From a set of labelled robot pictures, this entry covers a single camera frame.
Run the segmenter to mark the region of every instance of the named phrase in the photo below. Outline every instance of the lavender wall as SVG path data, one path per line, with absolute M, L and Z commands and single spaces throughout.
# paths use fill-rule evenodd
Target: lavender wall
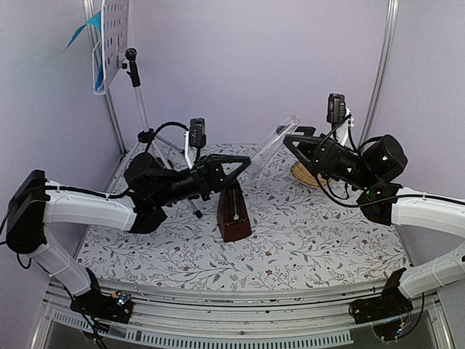
M 83 21 L 80 1 L 1 2 L 0 212 L 32 169 L 101 190 L 117 164 L 105 109 L 92 95 L 86 33 L 60 56 Z M 82 227 L 51 228 L 76 248 Z M 48 278 L 35 265 L 21 269 L 5 246 L 0 266 L 0 348 L 27 348 Z
M 328 95 L 338 92 L 360 130 L 386 11 L 387 1 L 369 0 L 133 1 L 129 35 L 150 123 L 204 117 L 210 143 L 257 143 L 292 114 L 326 132 Z M 112 93 L 134 144 L 129 78 L 117 76 Z
M 401 1 L 386 83 L 372 131 L 390 133 L 408 157 L 403 185 L 465 198 L 465 2 Z M 463 239 L 400 227 L 416 264 Z M 465 348 L 465 283 L 439 291 L 456 348 Z

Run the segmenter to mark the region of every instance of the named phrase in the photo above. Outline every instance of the round wicker mat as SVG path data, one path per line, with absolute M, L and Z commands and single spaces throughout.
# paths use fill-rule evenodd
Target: round wicker mat
M 307 169 L 304 167 L 302 162 L 296 162 L 291 167 L 291 174 L 300 182 L 305 185 L 308 185 L 313 188 L 319 188 L 315 177 L 313 177 Z M 326 180 L 324 180 L 320 175 L 318 175 L 318 179 L 320 180 L 322 185 L 327 185 Z

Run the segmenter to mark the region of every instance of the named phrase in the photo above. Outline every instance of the patterned table surface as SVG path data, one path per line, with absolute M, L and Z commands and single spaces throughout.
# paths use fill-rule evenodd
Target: patterned table surface
M 252 149 L 210 145 L 204 153 L 248 155 Z M 180 154 L 169 151 L 169 158 L 177 169 L 185 167 Z M 202 219 L 186 201 L 165 207 L 168 219 L 149 235 L 92 226 L 78 261 L 109 280 L 228 291 L 378 281 L 408 264 L 393 227 L 369 222 L 359 209 L 338 206 L 321 190 L 302 185 L 290 174 L 295 162 L 283 148 L 256 182 L 241 176 L 252 223 L 249 238 L 223 242 L 216 224 L 219 194 L 214 194 L 203 203 Z M 126 188 L 122 171 L 115 192 Z M 342 195 L 341 185 L 333 187 Z M 347 203 L 356 197 L 353 193 Z

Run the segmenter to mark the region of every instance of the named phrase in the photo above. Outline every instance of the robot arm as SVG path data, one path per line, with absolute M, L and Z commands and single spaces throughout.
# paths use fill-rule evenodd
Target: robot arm
M 231 163 L 240 166 L 225 174 L 222 165 Z M 166 219 L 163 206 L 196 196 L 208 200 L 212 191 L 225 189 L 249 164 L 246 156 L 213 154 L 178 172 L 141 153 L 124 172 L 127 195 L 63 186 L 47 180 L 43 171 L 32 171 L 9 202 L 7 246 L 26 254 L 60 281 L 74 297 L 72 310 L 128 323 L 133 306 L 129 295 L 103 295 L 93 272 L 60 246 L 48 224 L 73 222 L 151 233 Z
M 338 121 L 346 115 L 343 96 L 330 95 L 327 121 L 333 126 L 331 133 L 338 133 L 337 128 L 342 125 Z M 407 164 L 402 147 L 393 136 L 375 137 L 366 149 L 349 149 L 344 146 L 343 137 L 334 140 L 329 136 L 286 135 L 284 144 L 317 182 L 321 175 L 326 180 L 342 180 L 362 191 L 357 205 L 349 205 L 332 197 L 320 185 L 331 200 L 345 207 L 360 208 L 370 221 L 379 224 L 415 225 L 465 238 L 465 201 L 391 183 Z M 464 278 L 465 244 L 461 244 L 428 263 L 395 271 L 380 296 L 354 301 L 350 313 L 357 324 L 397 316 L 412 310 L 412 297 Z
M 400 198 L 392 205 L 393 224 L 414 225 L 465 238 L 465 206 L 427 198 L 425 197 L 428 196 L 427 193 L 410 188 L 401 188 L 397 194 L 419 197 Z M 408 268 L 400 278 L 399 290 L 406 298 L 413 298 L 463 278 L 465 278 L 465 243 L 441 257 Z

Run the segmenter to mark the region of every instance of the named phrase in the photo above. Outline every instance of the aluminum frame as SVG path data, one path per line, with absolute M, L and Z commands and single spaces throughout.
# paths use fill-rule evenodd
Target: aluminum frame
M 384 26 L 383 44 L 381 48 L 381 55 L 378 63 L 378 70 L 376 72 L 375 83 L 371 93 L 370 103 L 363 123 L 362 133 L 358 145 L 360 146 L 370 137 L 371 129 L 378 110 L 379 98 L 384 84 L 384 77 L 386 76 L 387 62 L 391 52 L 392 42 L 394 40 L 395 26 L 397 22 L 397 11 L 399 8 L 399 0 L 389 0 L 387 5 L 386 24 Z
M 110 289 L 107 288 L 109 285 L 105 284 L 102 290 L 108 293 L 110 292 Z M 211 302 L 207 300 L 210 297 L 203 298 L 203 302 L 199 299 L 203 293 L 215 292 L 180 290 L 181 293 L 185 293 L 184 298 L 181 298 L 179 294 L 170 294 L 172 291 L 170 289 L 152 288 L 153 292 L 150 294 L 133 293 L 134 312 L 130 323 L 128 325 L 112 324 L 109 337 L 150 345 L 149 342 L 143 342 L 140 341 L 140 338 L 137 340 L 131 336 L 131 333 L 139 332 L 139 336 L 142 334 L 144 337 L 156 336 L 171 338 L 171 340 L 188 338 L 192 341 L 223 342 L 229 344 L 227 348 L 233 348 L 235 344 L 240 347 L 239 343 L 244 343 L 244 341 L 266 343 L 273 338 L 273 342 L 299 342 L 303 337 L 330 337 L 332 334 L 395 319 L 394 317 L 373 323 L 354 325 L 354 321 L 347 311 L 349 303 L 355 298 L 374 294 L 367 284 L 363 291 L 357 290 L 359 286 L 339 287 L 337 292 L 332 294 L 333 299 L 329 301 L 324 292 L 317 292 L 313 289 L 292 292 L 292 294 L 278 292 L 280 299 L 270 301 L 255 299 L 252 294 L 246 297 L 245 293 L 247 292 L 243 292 L 240 296 L 243 299 L 239 303 L 236 303 L 236 300 L 225 299 L 222 302 Z M 272 292 L 253 293 L 261 296 L 272 294 Z M 294 297 L 298 293 L 302 298 L 298 301 L 299 304 L 296 304 Z M 35 336 L 33 349 L 44 347 L 47 338 L 45 333 L 48 332 L 56 313 L 62 317 L 67 316 L 67 314 L 74 316 L 76 318 L 73 321 L 74 324 L 68 323 L 75 328 L 78 322 L 82 323 L 78 320 L 78 314 L 72 313 L 68 309 L 69 304 L 70 300 L 63 287 L 52 282 L 41 307 L 41 329 L 37 331 L 37 334 L 40 335 Z M 421 298 L 414 299 L 413 306 L 413 313 L 418 313 L 421 307 Z M 429 317 L 438 347 L 454 348 L 439 297 L 435 292 L 431 292 L 425 297 L 424 316 Z
M 84 7 L 84 17 L 87 20 L 91 19 L 95 16 L 94 10 L 94 0 L 82 0 L 82 4 Z M 91 50 L 94 49 L 95 45 L 100 40 L 100 36 L 96 28 L 92 25 L 87 26 L 87 33 L 89 35 L 89 43 Z M 102 62 L 102 53 L 100 49 L 96 49 L 94 52 L 94 66 L 99 67 L 100 63 Z M 121 155 L 124 155 L 127 152 L 126 145 L 124 143 L 123 134 L 121 132 L 121 128 L 119 126 L 118 117 L 116 115 L 115 106 L 113 104 L 113 98 L 111 97 L 110 88 L 107 88 L 107 92 L 102 95 L 103 103 L 105 106 L 105 111 L 108 117 L 108 121 L 110 122 L 111 131 L 113 133 L 113 137 L 115 139 L 116 147 Z

